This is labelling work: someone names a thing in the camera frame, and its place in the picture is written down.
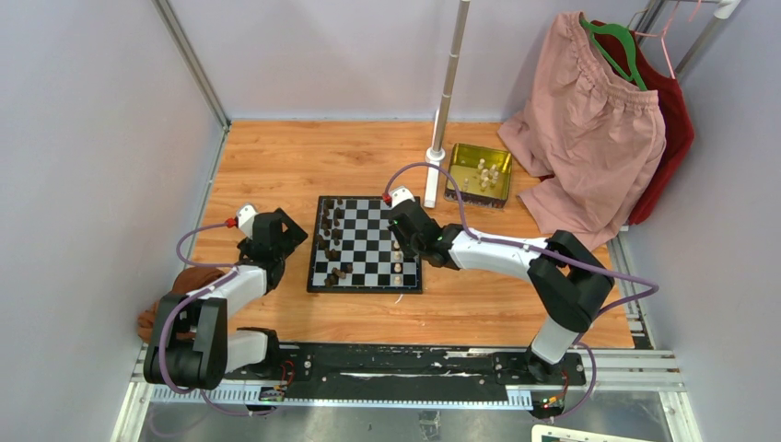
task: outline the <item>pink hanger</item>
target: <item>pink hanger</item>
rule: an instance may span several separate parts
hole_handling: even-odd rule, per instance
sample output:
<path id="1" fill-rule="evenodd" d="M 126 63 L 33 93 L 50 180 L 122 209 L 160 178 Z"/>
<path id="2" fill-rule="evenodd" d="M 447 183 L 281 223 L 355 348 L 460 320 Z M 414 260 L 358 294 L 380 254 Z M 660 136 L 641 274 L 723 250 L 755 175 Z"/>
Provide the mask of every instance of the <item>pink hanger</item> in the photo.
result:
<path id="1" fill-rule="evenodd" d="M 689 23 L 694 20 L 694 16 L 697 15 L 697 11 L 700 10 L 700 6 L 702 5 L 703 0 L 697 0 L 697 6 L 694 8 L 694 11 L 689 16 Z M 675 70 L 672 68 L 672 62 L 670 61 L 670 54 L 667 52 L 667 44 L 664 41 L 664 38 L 667 37 L 667 31 L 670 30 L 670 25 L 672 24 L 672 20 L 675 18 L 675 13 L 678 11 L 678 6 L 681 5 L 681 2 L 675 2 L 675 7 L 672 9 L 672 13 L 670 14 L 670 18 L 668 18 L 667 23 L 665 23 L 664 28 L 662 28 L 661 32 L 659 34 L 646 34 L 644 32 L 635 32 L 635 35 L 642 35 L 644 37 L 659 37 L 659 40 L 661 41 L 661 50 L 664 52 L 664 59 L 667 61 L 667 67 L 670 69 L 670 77 L 674 80 L 675 79 Z"/>

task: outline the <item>wooden table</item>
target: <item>wooden table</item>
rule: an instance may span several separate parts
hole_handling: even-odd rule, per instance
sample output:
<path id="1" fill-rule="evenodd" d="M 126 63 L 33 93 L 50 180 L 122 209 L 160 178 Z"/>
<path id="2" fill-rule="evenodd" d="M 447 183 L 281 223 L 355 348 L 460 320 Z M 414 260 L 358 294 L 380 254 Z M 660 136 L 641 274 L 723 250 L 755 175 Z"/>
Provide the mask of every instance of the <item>wooden table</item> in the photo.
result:
<path id="1" fill-rule="evenodd" d="M 504 148 L 496 136 L 498 123 L 451 123 L 444 145 L 468 143 Z M 309 252 L 320 195 L 380 195 L 388 178 L 401 166 L 424 159 L 431 143 L 430 122 L 235 122 L 206 206 L 204 224 L 219 223 L 243 204 L 261 212 L 282 207 L 309 239 L 286 262 L 282 283 L 250 303 L 231 327 L 274 329 L 286 341 L 338 343 L 426 343 L 468 345 L 528 345 L 545 319 L 534 288 L 497 273 L 455 272 L 424 268 L 424 293 L 406 295 L 310 294 L 307 292 Z M 513 170 L 513 194 L 539 181 L 518 164 Z M 405 185 L 423 196 L 424 168 L 403 174 L 394 185 Z M 458 206 L 440 197 L 430 210 L 440 225 L 458 222 Z M 502 211 L 467 206 L 472 227 L 498 235 L 539 237 L 534 220 L 512 198 Z M 201 234 L 194 249 L 199 262 L 233 262 L 237 229 Z M 595 251 L 605 264 L 607 249 Z M 609 301 L 618 298 L 613 290 Z M 632 347 L 621 308 L 605 314 L 586 335 L 599 347 Z"/>

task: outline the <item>metal box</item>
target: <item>metal box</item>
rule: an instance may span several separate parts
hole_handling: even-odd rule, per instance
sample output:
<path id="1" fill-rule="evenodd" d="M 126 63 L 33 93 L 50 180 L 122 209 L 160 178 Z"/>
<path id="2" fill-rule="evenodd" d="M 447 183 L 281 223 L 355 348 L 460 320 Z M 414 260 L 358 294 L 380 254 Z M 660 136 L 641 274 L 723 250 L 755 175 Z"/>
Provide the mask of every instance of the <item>metal box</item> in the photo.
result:
<path id="1" fill-rule="evenodd" d="M 488 172 L 489 180 L 485 188 L 481 186 L 481 159 L 484 160 L 483 169 L 490 170 L 495 166 L 498 172 L 495 183 L 492 181 L 493 171 Z M 501 209 L 507 203 L 510 195 L 512 155 L 506 150 L 457 143 L 453 146 L 448 170 L 458 183 L 461 198 L 466 204 Z M 449 181 L 445 184 L 445 199 L 456 201 L 456 191 Z"/>

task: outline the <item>gray wall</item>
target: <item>gray wall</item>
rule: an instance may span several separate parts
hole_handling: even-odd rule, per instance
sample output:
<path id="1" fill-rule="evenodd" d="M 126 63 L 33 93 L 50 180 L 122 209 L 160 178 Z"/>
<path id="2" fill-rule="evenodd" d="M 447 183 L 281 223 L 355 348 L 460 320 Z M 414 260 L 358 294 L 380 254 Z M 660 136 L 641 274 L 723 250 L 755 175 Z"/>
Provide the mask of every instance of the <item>gray wall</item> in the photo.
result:
<path id="1" fill-rule="evenodd" d="M 0 427 L 108 440 L 220 131 L 149 1 L 0 4 Z"/>
<path id="2" fill-rule="evenodd" d="M 745 2 L 685 78 L 696 142 L 627 235 L 637 272 L 661 284 L 647 308 L 707 441 L 778 434 L 778 17 L 779 2 Z"/>
<path id="3" fill-rule="evenodd" d="M 497 121 L 521 109 L 542 38 L 557 13 L 584 9 L 588 17 L 627 23 L 646 2 L 472 2 L 450 116 Z M 171 3 L 233 118 L 407 120 L 434 116 L 459 4 L 458 0 Z"/>

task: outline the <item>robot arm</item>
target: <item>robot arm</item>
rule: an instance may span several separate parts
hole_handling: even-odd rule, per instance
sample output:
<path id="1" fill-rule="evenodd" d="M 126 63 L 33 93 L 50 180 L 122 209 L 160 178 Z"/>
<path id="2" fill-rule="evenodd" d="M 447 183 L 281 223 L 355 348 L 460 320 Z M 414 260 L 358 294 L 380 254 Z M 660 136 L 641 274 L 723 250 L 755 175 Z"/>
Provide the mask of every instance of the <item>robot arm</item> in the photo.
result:
<path id="1" fill-rule="evenodd" d="M 276 288 L 285 272 L 285 259 L 307 238 L 282 209 L 259 214 L 246 204 L 237 211 L 236 224 L 247 236 L 239 245 L 236 267 L 207 287 L 177 316 L 171 334 L 161 342 L 162 328 L 180 303 L 202 294 L 168 293 L 160 299 L 152 341 L 146 350 L 144 377 L 147 382 L 165 383 L 160 372 L 159 347 L 166 345 L 166 366 L 173 382 L 181 387 L 211 390 L 223 375 L 253 364 L 278 365 L 276 333 L 266 329 L 242 329 L 227 335 L 227 319 L 252 300 Z M 194 339 L 180 340 L 178 332 L 197 331 Z"/>
<path id="2" fill-rule="evenodd" d="M 488 242 L 504 239 L 556 251 L 569 258 L 602 267 L 571 233 L 557 231 L 551 238 L 508 238 L 461 225 L 440 227 L 405 187 L 390 193 L 390 230 L 407 256 L 418 255 L 435 267 L 486 270 L 517 277 L 534 285 L 548 318 L 527 350 L 527 369 L 540 381 L 558 376 L 557 364 L 580 333 L 596 319 L 614 281 L 608 276 L 570 268 L 538 251 L 518 245 Z"/>

